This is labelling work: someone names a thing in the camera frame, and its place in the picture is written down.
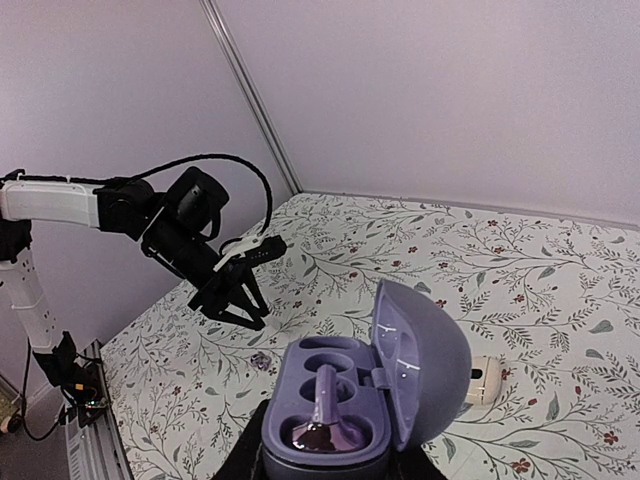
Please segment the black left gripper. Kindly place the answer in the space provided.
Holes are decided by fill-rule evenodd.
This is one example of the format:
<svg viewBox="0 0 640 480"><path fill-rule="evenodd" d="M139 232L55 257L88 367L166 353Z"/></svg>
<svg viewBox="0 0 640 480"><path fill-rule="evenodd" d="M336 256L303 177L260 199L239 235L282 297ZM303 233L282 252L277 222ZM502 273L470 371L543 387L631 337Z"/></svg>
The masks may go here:
<svg viewBox="0 0 640 480"><path fill-rule="evenodd" d="M260 291L257 280L251 268L242 263L231 262L220 272L214 272L213 267L220 257L211 249L200 250L196 256L193 275L190 282L196 288L196 293L189 300L188 307L199 311L207 318L218 320L260 331L264 328L264 316L269 314L269 307ZM233 289L241 283L247 295L234 295ZM236 307L245 316L232 313L229 307Z"/></svg>

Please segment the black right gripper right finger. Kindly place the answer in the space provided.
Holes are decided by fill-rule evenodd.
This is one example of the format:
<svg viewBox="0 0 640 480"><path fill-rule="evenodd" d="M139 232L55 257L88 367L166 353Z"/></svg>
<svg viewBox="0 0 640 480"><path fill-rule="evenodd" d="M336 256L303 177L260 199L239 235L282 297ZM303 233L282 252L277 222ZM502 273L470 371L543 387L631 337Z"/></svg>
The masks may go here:
<svg viewBox="0 0 640 480"><path fill-rule="evenodd" d="M429 460L420 446L391 452L389 478L393 480L447 480L447 477Z"/></svg>

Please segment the purple earbud charging case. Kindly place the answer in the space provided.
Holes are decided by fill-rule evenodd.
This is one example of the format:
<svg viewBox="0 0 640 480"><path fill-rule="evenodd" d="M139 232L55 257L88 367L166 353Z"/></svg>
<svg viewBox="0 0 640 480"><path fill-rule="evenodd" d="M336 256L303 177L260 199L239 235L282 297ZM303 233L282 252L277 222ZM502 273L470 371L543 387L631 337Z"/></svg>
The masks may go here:
<svg viewBox="0 0 640 480"><path fill-rule="evenodd" d="M292 430L315 406L316 372L337 372L338 410L358 428L359 450L296 450ZM262 422L262 458L270 479L382 479L390 454L440 435L456 418L471 380L467 339L433 301L389 280L379 282L368 342L306 337L287 347Z"/></svg>

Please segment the purple earbud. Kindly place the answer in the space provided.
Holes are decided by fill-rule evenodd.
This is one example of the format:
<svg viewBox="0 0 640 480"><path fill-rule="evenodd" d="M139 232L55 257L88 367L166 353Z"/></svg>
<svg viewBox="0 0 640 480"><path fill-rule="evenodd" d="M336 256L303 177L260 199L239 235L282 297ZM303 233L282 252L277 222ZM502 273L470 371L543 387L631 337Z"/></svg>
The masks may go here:
<svg viewBox="0 0 640 480"><path fill-rule="evenodd" d="M264 352L256 352L250 358L250 364L259 371L268 371L272 364L272 358Z"/></svg>
<svg viewBox="0 0 640 480"><path fill-rule="evenodd" d="M363 447L361 431L339 413L333 366L325 364L317 370L314 412L306 423L292 430L291 444L296 450L320 454L347 453Z"/></svg>

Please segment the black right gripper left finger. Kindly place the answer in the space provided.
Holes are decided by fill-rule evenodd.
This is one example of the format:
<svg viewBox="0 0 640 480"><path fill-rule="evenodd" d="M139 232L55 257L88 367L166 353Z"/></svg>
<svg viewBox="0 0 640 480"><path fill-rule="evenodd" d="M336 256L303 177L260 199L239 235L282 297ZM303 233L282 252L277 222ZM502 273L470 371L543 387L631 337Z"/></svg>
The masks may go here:
<svg viewBox="0 0 640 480"><path fill-rule="evenodd" d="M262 458L262 422L269 400L259 403L213 480L267 479Z"/></svg>

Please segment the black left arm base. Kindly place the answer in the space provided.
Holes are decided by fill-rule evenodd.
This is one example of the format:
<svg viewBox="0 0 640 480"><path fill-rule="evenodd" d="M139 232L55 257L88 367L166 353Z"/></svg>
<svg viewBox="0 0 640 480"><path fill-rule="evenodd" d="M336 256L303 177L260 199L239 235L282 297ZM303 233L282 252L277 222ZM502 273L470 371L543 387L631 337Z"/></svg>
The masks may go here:
<svg viewBox="0 0 640 480"><path fill-rule="evenodd" d="M102 360L78 353L68 331L50 353L34 353L49 383L59 388L75 410L79 427L94 423L109 404L102 387Z"/></svg>

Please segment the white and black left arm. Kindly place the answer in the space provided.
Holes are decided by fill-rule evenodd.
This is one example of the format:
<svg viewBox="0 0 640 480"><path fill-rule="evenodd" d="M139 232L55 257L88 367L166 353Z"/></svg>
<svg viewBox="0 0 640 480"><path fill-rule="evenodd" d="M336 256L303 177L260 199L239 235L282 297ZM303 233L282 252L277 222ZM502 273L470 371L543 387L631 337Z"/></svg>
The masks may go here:
<svg viewBox="0 0 640 480"><path fill-rule="evenodd" d="M222 228L216 240L243 234L262 220L265 194L257 176L237 164L198 165L228 191ZM68 330L76 345L110 340L180 280L145 257L126 235L86 226L34 221L32 252L36 272L58 327ZM26 334L1 288L1 353L22 351Z"/></svg>

